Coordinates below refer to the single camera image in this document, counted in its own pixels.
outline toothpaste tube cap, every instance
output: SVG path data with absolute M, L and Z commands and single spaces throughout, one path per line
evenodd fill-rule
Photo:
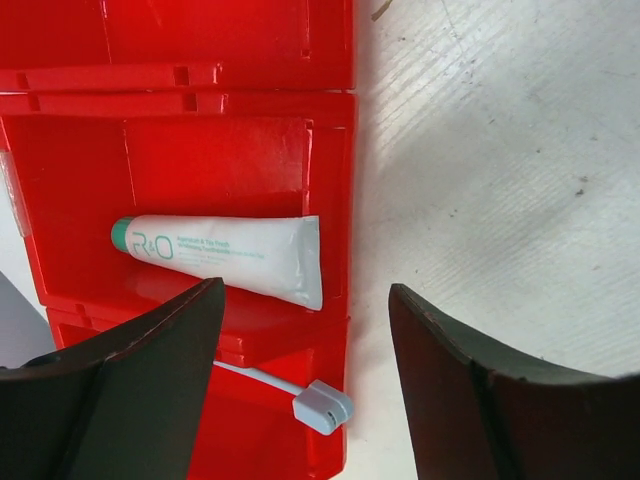
M 134 217 L 123 217 L 118 220 L 111 229 L 111 242 L 113 246 L 124 253 L 129 253 L 127 249 L 127 227 Z

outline black plastic piece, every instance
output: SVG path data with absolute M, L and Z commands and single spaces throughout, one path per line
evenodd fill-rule
M 204 280 L 78 345 L 0 370 L 0 478 L 186 478 L 224 311 Z
M 404 285 L 389 310 L 421 480 L 640 478 L 640 376 L 519 352 Z

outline white surface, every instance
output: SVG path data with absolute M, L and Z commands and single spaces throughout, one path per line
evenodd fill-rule
M 340 480 L 416 478 L 392 282 L 547 360 L 640 370 L 640 4 L 395 0 L 373 23 L 382 3 L 361 0 L 356 416 Z M 0 269 L 35 301 L 2 218 Z

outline white floor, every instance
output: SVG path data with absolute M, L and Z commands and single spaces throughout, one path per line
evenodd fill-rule
M 392 282 L 547 360 L 640 370 L 640 3 L 395 0 L 374 23 L 382 3 L 361 0 L 340 480 L 416 478 Z M 35 302 L 0 206 L 0 270 Z

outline red plastic container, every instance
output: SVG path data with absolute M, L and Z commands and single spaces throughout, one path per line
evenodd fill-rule
M 228 289 L 217 357 L 342 389 L 355 107 L 345 93 L 0 96 L 0 148 L 13 156 L 27 251 L 58 346 L 195 282 L 119 253 L 109 235 L 118 218 L 313 214 L 323 310 Z M 342 429 L 324 437 L 297 422 L 288 394 L 214 369 L 189 478 L 326 479 L 343 467 L 344 442 Z
M 5 0 L 0 91 L 354 87 L 353 0 Z

